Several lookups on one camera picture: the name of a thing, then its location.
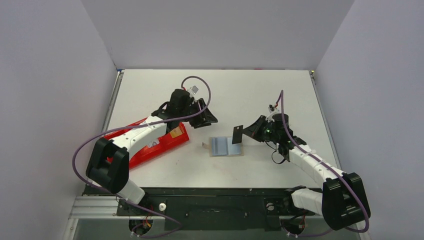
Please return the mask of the dark credit card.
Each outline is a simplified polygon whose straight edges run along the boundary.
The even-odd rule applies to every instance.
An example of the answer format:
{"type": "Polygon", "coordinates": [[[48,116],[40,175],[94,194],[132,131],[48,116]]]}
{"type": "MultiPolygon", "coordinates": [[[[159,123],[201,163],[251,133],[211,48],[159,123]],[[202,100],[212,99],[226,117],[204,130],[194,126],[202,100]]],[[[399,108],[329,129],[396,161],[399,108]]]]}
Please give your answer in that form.
{"type": "Polygon", "coordinates": [[[238,125],[233,128],[232,140],[231,143],[233,145],[242,143],[243,139],[243,125],[238,125]]]}

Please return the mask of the beige card holder wallet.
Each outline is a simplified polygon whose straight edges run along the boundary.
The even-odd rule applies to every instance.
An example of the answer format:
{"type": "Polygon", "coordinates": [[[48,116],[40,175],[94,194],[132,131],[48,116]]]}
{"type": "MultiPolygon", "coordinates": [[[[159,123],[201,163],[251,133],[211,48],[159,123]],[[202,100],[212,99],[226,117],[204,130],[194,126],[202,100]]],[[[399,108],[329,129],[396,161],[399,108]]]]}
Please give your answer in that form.
{"type": "Polygon", "coordinates": [[[239,157],[244,155],[242,143],[233,144],[232,136],[210,137],[203,142],[202,147],[209,152],[210,157],[239,157]]]}

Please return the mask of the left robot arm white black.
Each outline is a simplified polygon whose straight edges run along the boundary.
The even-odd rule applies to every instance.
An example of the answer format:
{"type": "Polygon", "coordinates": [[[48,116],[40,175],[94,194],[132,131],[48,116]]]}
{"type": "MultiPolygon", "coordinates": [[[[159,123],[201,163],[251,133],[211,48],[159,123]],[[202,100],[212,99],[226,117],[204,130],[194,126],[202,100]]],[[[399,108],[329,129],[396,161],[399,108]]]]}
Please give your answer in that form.
{"type": "Polygon", "coordinates": [[[176,89],[168,101],[140,124],[111,139],[99,138],[85,175],[110,193],[130,201],[129,208],[136,215],[145,214],[149,201],[144,197],[145,191],[130,180],[130,159],[182,122],[197,129],[215,124],[218,119],[208,110],[203,98],[195,99],[191,90],[176,89]]]}

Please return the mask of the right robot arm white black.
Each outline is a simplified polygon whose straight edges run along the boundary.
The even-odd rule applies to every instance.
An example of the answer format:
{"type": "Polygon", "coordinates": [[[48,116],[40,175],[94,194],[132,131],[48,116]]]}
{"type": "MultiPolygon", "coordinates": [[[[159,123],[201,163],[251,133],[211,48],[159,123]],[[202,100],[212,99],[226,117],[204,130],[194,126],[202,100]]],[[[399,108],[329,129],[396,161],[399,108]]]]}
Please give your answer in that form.
{"type": "Polygon", "coordinates": [[[305,210],[320,215],[332,230],[350,229],[360,222],[365,226],[359,233],[369,229],[371,211],[361,177],[331,165],[294,135],[288,115],[261,115],[241,132],[257,142],[274,144],[284,162],[297,166],[319,185],[319,192],[303,185],[287,189],[282,199],[287,213],[305,210]]]}

